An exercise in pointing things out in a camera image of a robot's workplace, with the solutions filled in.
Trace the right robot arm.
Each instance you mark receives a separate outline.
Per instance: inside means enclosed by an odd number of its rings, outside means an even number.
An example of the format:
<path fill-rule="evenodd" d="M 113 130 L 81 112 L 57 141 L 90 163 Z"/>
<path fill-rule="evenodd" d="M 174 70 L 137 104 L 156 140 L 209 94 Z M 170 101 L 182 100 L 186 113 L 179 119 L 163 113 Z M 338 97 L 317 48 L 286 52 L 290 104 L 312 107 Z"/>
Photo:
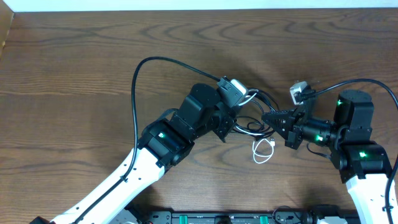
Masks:
<path fill-rule="evenodd" d="M 361 223 L 397 223 L 397 164 L 391 164 L 386 150 L 371 140 L 371 96 L 359 90 L 342 91 L 330 121 L 313 117 L 318 95 L 315 90 L 295 93 L 296 108 L 264 113 L 262 120 L 284 139 L 286 147 L 297 149 L 307 141 L 329 148 L 326 158 L 339 171 Z"/>

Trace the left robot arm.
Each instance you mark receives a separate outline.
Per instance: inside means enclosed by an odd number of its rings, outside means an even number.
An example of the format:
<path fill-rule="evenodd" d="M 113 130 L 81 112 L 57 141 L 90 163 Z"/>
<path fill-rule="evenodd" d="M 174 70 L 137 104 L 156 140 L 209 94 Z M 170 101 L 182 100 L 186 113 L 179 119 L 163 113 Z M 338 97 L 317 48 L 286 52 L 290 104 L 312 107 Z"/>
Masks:
<path fill-rule="evenodd" d="M 248 89 L 236 80 L 192 86 L 181 107 L 167 120 L 148 125 L 123 163 L 89 195 L 52 223 L 109 223 L 145 188 L 158 181 L 192 150 L 194 140 L 213 131 L 224 139 Z"/>

